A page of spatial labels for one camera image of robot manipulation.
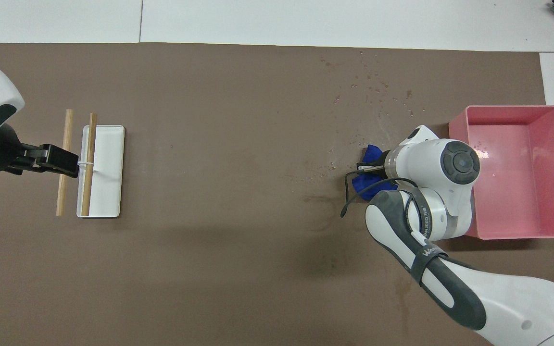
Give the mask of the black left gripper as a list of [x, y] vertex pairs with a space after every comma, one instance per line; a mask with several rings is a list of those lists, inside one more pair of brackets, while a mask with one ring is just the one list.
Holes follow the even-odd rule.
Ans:
[[22, 144], [23, 153], [15, 158], [15, 168], [35, 173], [57, 173], [77, 179], [79, 156], [52, 144]]

